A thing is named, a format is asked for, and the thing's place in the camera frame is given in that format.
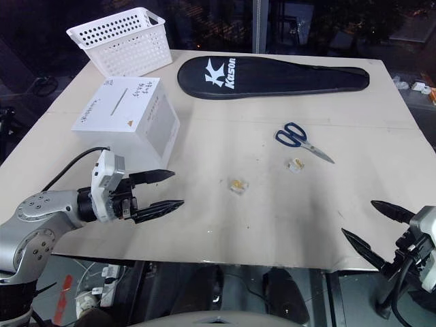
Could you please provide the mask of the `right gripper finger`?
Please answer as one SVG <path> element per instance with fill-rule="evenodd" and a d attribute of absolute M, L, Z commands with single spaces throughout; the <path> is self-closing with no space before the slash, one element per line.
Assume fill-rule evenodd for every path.
<path fill-rule="evenodd" d="M 387 261 L 385 261 L 385 259 L 383 259 L 380 255 L 376 254 L 376 252 L 371 249 L 371 246 L 368 243 L 344 228 L 342 228 L 341 231 L 346 237 L 347 241 L 360 256 L 362 256 L 367 262 L 378 269 L 379 272 L 382 273 L 385 271 Z"/>
<path fill-rule="evenodd" d="M 411 219 L 416 215 L 401 206 L 381 200 L 371 200 L 371 205 L 387 218 L 399 223 L 410 224 Z"/>

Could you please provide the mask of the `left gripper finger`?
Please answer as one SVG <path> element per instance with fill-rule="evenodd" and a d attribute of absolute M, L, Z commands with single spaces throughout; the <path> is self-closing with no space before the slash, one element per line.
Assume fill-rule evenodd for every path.
<path fill-rule="evenodd" d="M 153 184 L 162 182 L 175 175 L 175 172 L 170 170 L 148 170 L 144 172 L 136 172 L 129 174 L 129 180 L 132 187 L 141 184 Z"/>
<path fill-rule="evenodd" d="M 184 200 L 164 200 L 152 203 L 149 207 L 137 210 L 133 215 L 136 224 L 157 219 L 175 211 L 185 203 Z"/>

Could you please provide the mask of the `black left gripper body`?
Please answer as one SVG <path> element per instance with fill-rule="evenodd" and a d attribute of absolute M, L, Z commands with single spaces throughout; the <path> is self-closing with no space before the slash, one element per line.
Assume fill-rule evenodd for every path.
<path fill-rule="evenodd" d="M 117 219 L 131 219 L 138 209 L 137 199 L 133 195 L 136 185 L 129 176 L 123 178 L 114 191 L 109 192 L 110 203 Z"/>

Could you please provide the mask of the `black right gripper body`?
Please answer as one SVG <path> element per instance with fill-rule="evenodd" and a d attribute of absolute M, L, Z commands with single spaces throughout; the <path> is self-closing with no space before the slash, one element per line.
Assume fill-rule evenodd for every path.
<path fill-rule="evenodd" d="M 406 272 L 406 280 L 413 285 L 422 285 L 426 269 L 430 268 L 430 254 L 435 245 L 428 234 L 419 232 L 415 236 L 411 230 L 407 230 L 396 242 L 397 249 L 394 252 L 392 262 L 385 261 L 378 271 L 388 279 L 396 277 L 404 263 L 411 260 Z"/>

